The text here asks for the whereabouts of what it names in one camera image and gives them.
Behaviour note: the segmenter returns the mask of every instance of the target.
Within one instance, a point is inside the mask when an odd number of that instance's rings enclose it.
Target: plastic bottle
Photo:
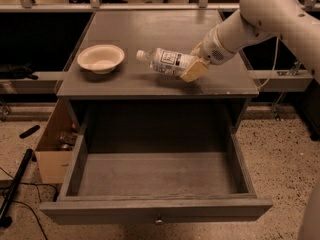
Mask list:
[[[139,50],[136,57],[139,61],[150,62],[154,71],[173,76],[181,76],[197,60],[195,56],[161,48],[149,52]]]

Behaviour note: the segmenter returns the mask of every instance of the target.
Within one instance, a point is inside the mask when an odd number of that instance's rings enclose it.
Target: bottle cap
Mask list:
[[[142,50],[138,50],[136,55],[137,60],[144,61],[145,60],[144,57],[145,57],[145,52]]]

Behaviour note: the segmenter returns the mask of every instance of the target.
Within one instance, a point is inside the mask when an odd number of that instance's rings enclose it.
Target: bottle label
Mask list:
[[[158,61],[155,60],[153,63],[153,69],[160,73],[179,76],[193,61],[193,56],[162,50]]]

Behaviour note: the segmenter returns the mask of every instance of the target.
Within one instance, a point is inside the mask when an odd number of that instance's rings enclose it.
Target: drawer handle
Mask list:
[[[164,224],[164,221],[161,219],[161,216],[158,215],[158,219],[154,222],[155,225],[161,226]]]

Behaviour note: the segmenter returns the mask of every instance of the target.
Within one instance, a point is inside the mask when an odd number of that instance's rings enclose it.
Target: black cable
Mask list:
[[[4,191],[5,191],[5,190],[2,191],[2,197],[3,197],[4,199],[6,199],[7,197],[6,197],[6,195],[4,194]],[[40,228],[40,230],[41,230],[44,238],[45,238],[46,240],[48,240],[48,237],[47,237],[46,233],[44,232],[44,229],[43,229],[43,227],[42,227],[42,225],[41,225],[41,223],[40,223],[40,220],[39,220],[37,214],[35,213],[35,211],[32,209],[32,207],[31,207],[30,205],[26,204],[26,203],[23,203],[23,202],[20,202],[20,201],[16,201],[16,200],[12,200],[12,202],[25,205],[26,207],[28,207],[28,208],[30,209],[30,211],[33,213],[34,217],[36,218],[36,221],[37,221],[37,223],[38,223],[38,225],[39,225],[39,228]]]
[[[7,171],[5,171],[2,167],[0,167],[0,170],[3,171],[6,175],[8,175],[10,178],[13,179],[13,176],[10,175]],[[57,197],[58,197],[58,189],[51,185],[51,184],[43,184],[43,183],[29,183],[29,182],[21,182],[20,184],[22,185],[30,185],[30,186],[35,186],[37,188],[37,191],[38,191],[38,197],[39,197],[39,200],[41,202],[41,196],[40,196],[40,191],[39,191],[39,188],[38,186],[49,186],[49,187],[52,187],[54,190],[55,190],[55,193],[54,193],[54,196],[53,196],[53,201],[55,202],[57,200]]]
[[[2,170],[2,171],[3,171],[6,175],[8,175],[10,178],[13,178],[13,176],[11,176],[11,175],[10,175],[7,171],[5,171],[2,167],[0,167],[0,170]],[[35,186],[36,189],[37,189],[37,192],[38,192],[38,197],[39,197],[40,202],[41,202],[41,195],[40,195],[40,191],[39,191],[38,186],[49,186],[49,187],[52,187],[52,188],[55,190],[55,194],[54,194],[53,200],[55,201],[55,200],[57,199],[57,197],[58,197],[58,189],[57,189],[55,186],[51,185],[51,184],[43,184],[43,183],[39,183],[39,184],[38,184],[38,183],[27,183],[27,182],[21,182],[20,184],[22,184],[22,185],[29,185],[29,186]],[[5,191],[8,190],[8,189],[9,189],[9,187],[2,189],[2,197],[3,197],[4,199],[6,199]],[[48,240],[48,237],[47,237],[46,233],[45,233],[44,230],[43,230],[43,227],[42,227],[42,225],[41,225],[41,223],[40,223],[40,220],[39,220],[37,214],[35,213],[35,211],[32,209],[32,207],[29,206],[28,204],[23,203],[23,202],[20,202],[20,201],[15,201],[15,200],[13,200],[12,202],[25,205],[26,207],[28,207],[28,208],[31,210],[31,212],[33,213],[34,217],[35,217],[36,220],[37,220],[37,223],[38,223],[38,225],[39,225],[39,228],[40,228],[40,230],[41,230],[44,238],[45,238],[46,240]]]
[[[3,171],[5,174],[7,174],[10,178],[13,179],[13,176],[11,176],[9,173],[7,173],[4,169],[2,169],[2,167],[0,167],[0,170]]]

